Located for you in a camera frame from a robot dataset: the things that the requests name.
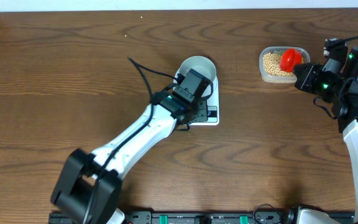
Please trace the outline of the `red plastic measuring scoop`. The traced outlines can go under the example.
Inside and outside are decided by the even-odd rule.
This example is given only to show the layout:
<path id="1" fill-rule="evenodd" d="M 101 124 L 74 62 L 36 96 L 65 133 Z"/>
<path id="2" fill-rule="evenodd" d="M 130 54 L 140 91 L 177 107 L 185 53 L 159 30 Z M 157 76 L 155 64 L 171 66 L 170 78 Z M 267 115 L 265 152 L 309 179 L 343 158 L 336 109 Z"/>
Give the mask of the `red plastic measuring scoop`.
<path id="1" fill-rule="evenodd" d="M 295 65 L 302 63 L 303 57 L 301 53 L 296 49 L 288 49 L 284 51 L 280 59 L 280 69 L 284 72 L 291 73 Z"/>

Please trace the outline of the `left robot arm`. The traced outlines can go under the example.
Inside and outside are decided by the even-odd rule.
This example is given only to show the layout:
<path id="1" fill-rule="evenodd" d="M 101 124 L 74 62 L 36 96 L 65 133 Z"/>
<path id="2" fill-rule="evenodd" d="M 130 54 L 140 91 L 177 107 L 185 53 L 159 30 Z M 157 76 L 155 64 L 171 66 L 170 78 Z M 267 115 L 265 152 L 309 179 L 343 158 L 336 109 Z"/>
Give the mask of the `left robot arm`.
<path id="1" fill-rule="evenodd" d="M 76 149 L 68 156 L 50 201 L 73 223 L 123 223 L 125 214 L 118 208 L 123 179 L 178 122 L 163 104 L 149 104 L 109 143 L 89 154 Z"/>

